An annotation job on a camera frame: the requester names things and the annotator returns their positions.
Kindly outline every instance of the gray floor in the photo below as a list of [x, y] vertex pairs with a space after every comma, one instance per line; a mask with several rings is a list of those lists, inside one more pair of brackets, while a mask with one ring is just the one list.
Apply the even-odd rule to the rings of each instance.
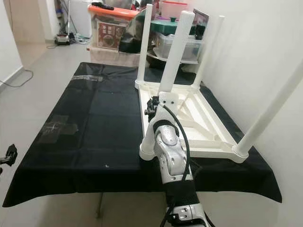
[[28, 68], [47, 51], [49, 44], [17, 42], [16, 45], [24, 68]]
[[[47, 50], [28, 67], [35, 73], [30, 82], [0, 94], [1, 155], [12, 143], [19, 151], [16, 164], [4, 166], [1, 204], [17, 166], [82, 61], [90, 61], [85, 45]], [[13, 83], [27, 76], [24, 73]], [[275, 225], [277, 204], [262, 196], [204, 192], [199, 198], [217, 227]], [[105, 193], [102, 218], [97, 220], [97, 205], [97, 193], [44, 196], [12, 208], [1, 207], [0, 227], [156, 227], [166, 207], [163, 193]]]

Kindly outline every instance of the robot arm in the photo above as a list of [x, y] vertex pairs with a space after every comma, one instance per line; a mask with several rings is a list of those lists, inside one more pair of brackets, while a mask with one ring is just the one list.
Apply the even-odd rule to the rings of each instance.
[[146, 114], [149, 126], [140, 146], [140, 157], [146, 161], [157, 157], [160, 163], [162, 183], [165, 188], [167, 212], [166, 220], [173, 226], [209, 227], [203, 207], [196, 194], [195, 183], [187, 159], [181, 146], [177, 122], [183, 137], [182, 125], [176, 117], [178, 95], [160, 92], [148, 103]]
[[154, 151], [159, 159], [168, 205], [165, 219], [172, 226], [209, 227], [190, 168], [185, 180], [182, 180], [187, 156], [176, 132], [176, 128], [170, 124], [161, 125], [155, 130]]

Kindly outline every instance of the doorway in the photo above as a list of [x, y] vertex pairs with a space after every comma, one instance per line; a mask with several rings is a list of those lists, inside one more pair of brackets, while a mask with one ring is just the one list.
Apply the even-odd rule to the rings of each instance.
[[3, 0], [24, 68], [47, 50], [38, 0]]

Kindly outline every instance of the green lid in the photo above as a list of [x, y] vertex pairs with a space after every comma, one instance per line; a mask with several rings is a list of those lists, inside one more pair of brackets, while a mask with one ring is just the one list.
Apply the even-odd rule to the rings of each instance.
[[[169, 20], [153, 20], [151, 22], [151, 31], [160, 32], [164, 35], [175, 34], [178, 22], [175, 21], [176, 18], [171, 18]], [[190, 35], [195, 35], [196, 33], [196, 26], [192, 25], [190, 29]]]

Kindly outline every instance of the table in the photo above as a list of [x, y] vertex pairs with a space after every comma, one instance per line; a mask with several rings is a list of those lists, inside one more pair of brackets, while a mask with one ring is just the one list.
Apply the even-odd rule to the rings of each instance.
[[[162, 73], [147, 69], [145, 80], [159, 82]], [[17, 168], [3, 207], [50, 194], [163, 191], [158, 160], [139, 158], [136, 76], [136, 68], [81, 63]], [[179, 71], [175, 83], [192, 84], [194, 78]], [[205, 86], [200, 91], [239, 142], [243, 133], [212, 92]], [[255, 148], [242, 164], [192, 160], [197, 191], [251, 192], [282, 202], [274, 173]]]

